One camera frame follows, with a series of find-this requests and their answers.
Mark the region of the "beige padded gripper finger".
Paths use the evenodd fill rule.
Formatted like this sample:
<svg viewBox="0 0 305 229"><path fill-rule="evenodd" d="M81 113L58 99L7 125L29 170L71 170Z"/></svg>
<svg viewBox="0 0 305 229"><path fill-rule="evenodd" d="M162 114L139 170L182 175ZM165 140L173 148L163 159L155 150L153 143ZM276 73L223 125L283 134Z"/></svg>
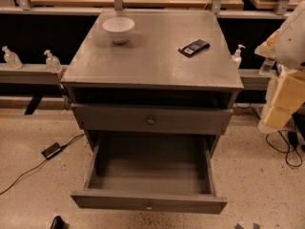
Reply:
<svg viewBox="0 0 305 229"><path fill-rule="evenodd" d="M305 103L305 72L288 70L268 85L258 130L270 134L281 130Z"/></svg>
<svg viewBox="0 0 305 229"><path fill-rule="evenodd" d="M254 53L265 58L276 59L275 44L279 33L280 30L273 32L262 44L255 48Z"/></svg>

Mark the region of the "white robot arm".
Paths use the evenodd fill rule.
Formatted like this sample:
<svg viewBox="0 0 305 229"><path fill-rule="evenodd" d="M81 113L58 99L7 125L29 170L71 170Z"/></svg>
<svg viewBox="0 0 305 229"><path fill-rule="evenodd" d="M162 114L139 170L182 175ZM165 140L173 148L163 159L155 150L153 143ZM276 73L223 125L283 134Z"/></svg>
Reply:
<svg viewBox="0 0 305 229"><path fill-rule="evenodd" d="M301 2L255 54L274 59L282 66L266 92L258 130L270 134L281 130L305 103L305 2Z"/></svg>

